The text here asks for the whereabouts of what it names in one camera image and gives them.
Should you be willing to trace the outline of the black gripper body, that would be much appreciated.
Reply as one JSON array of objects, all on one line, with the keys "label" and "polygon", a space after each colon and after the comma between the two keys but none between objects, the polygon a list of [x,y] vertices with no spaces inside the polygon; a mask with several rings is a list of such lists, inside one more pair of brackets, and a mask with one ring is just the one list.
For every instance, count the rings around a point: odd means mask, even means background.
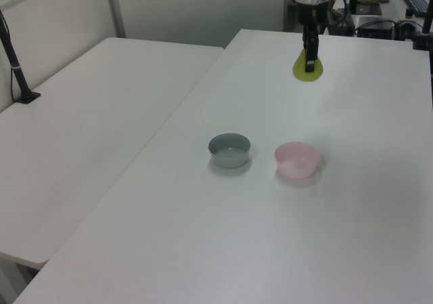
[{"label": "black gripper body", "polygon": [[311,5],[297,3],[297,22],[311,30],[327,24],[328,2]]}]

